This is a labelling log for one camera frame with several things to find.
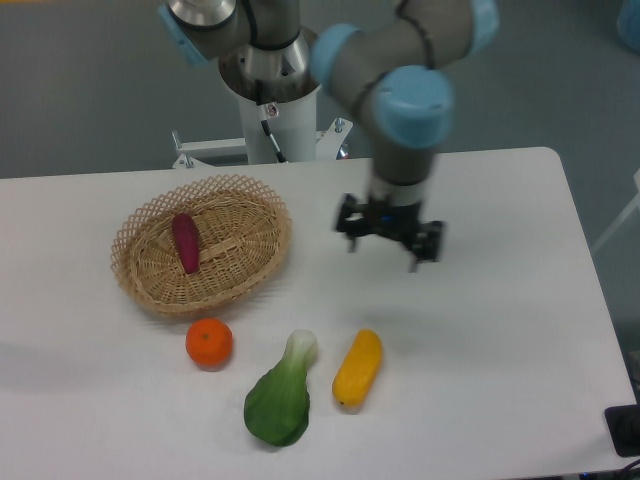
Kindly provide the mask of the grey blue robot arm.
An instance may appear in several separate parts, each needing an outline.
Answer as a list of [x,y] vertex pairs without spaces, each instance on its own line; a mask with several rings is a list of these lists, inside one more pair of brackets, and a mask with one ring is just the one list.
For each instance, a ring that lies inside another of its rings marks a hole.
[[158,13],[188,62],[217,62],[251,163],[316,159],[316,94],[324,91],[373,146],[367,194],[345,196],[336,230],[351,242],[397,242],[415,263],[439,259],[445,226],[420,214],[452,125],[442,68],[493,40],[494,2],[400,1],[393,21],[370,33],[337,24],[315,34],[296,1],[165,1]]

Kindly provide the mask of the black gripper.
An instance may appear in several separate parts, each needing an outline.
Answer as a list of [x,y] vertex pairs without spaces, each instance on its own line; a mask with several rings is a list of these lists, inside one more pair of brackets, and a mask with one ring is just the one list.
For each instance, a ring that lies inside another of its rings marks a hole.
[[421,223],[422,201],[395,205],[390,199],[375,200],[372,196],[361,204],[352,194],[346,194],[338,209],[335,231],[349,242],[348,252],[354,253],[358,239],[377,235],[394,241],[411,241],[407,247],[412,255],[410,273],[416,273],[422,263],[438,262],[445,233],[445,223]]

